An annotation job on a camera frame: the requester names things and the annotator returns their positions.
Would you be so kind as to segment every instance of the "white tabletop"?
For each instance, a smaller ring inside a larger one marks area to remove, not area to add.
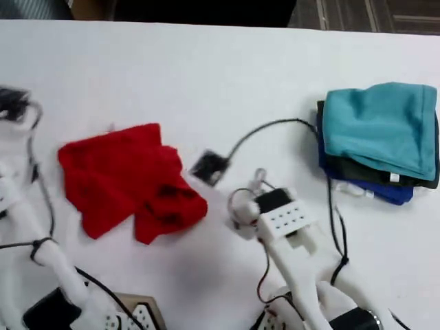
[[[151,245],[132,219],[101,239],[80,229],[63,199],[55,152],[64,142],[159,122],[186,168],[208,147],[226,154],[244,133],[277,118],[309,119],[330,89],[400,81],[440,87],[440,37],[139,23],[0,21],[0,83],[26,88],[45,109],[36,154],[56,206],[56,235],[74,262],[118,292],[154,296],[169,329],[248,329],[265,257],[226,225],[222,194],[264,167],[295,186],[328,228],[315,142],[295,124],[253,137],[218,192],[201,190],[208,216]],[[397,207],[335,195],[351,262],[413,329],[438,328],[439,191]],[[33,201],[42,212],[41,200]],[[265,292],[283,282],[275,272]]]

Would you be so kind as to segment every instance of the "folded teal fabric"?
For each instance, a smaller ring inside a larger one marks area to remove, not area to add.
[[[432,181],[436,101],[434,87],[399,82],[330,91],[322,119],[325,153]]]

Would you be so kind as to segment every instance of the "blue cloth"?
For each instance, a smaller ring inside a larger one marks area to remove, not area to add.
[[[413,198],[413,187],[401,187],[401,186],[385,186],[382,184],[375,184],[367,181],[360,180],[346,180],[341,177],[337,171],[333,170],[327,166],[325,162],[325,147],[324,139],[322,136],[322,120],[321,117],[317,116],[317,127],[318,127],[318,155],[319,155],[319,166],[324,170],[325,174],[332,179],[344,180],[359,186],[362,189],[373,191],[375,196],[380,197],[388,203],[395,205],[402,205]]]
[[[436,101],[434,87],[398,82],[330,91],[324,104],[325,153],[432,181]]]

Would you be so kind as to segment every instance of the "red cloth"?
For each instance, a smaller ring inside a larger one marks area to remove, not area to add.
[[[135,215],[135,237],[188,228],[208,210],[181,177],[176,149],[162,146],[159,124],[146,124],[66,144],[58,151],[66,198],[82,213],[85,232],[97,239]]]

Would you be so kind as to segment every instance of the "gray carpet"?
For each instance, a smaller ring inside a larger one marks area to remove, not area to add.
[[[440,0],[298,0],[288,26],[440,35]]]

